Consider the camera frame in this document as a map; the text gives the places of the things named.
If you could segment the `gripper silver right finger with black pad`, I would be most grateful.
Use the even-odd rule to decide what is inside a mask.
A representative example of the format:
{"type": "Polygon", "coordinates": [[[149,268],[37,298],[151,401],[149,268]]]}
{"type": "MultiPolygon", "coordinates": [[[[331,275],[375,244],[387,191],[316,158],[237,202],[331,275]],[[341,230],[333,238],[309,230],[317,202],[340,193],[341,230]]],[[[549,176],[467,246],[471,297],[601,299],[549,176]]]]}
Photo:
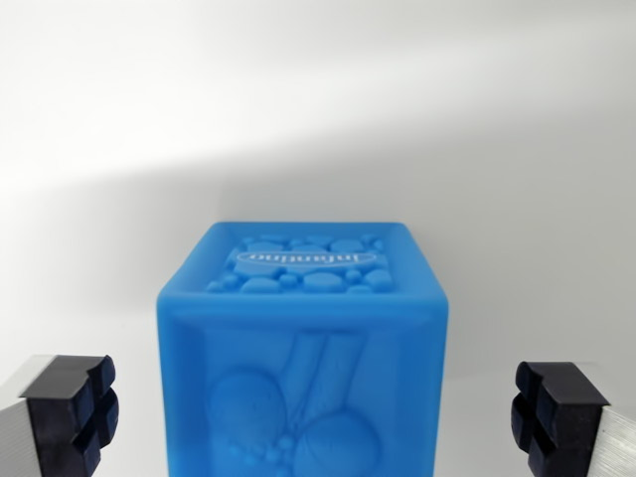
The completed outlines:
{"type": "Polygon", "coordinates": [[[516,445],[535,476],[633,476],[635,401],[610,401],[573,362],[519,364],[516,445]]]}

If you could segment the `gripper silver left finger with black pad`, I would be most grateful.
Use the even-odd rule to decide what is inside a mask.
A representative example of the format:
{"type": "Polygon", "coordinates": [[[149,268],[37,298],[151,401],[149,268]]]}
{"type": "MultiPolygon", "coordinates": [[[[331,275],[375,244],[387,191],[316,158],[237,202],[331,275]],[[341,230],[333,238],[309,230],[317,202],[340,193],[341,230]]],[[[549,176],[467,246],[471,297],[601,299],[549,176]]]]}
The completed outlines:
{"type": "Polygon", "coordinates": [[[1,386],[3,476],[91,476],[116,431],[105,356],[36,355],[1,386]]]}

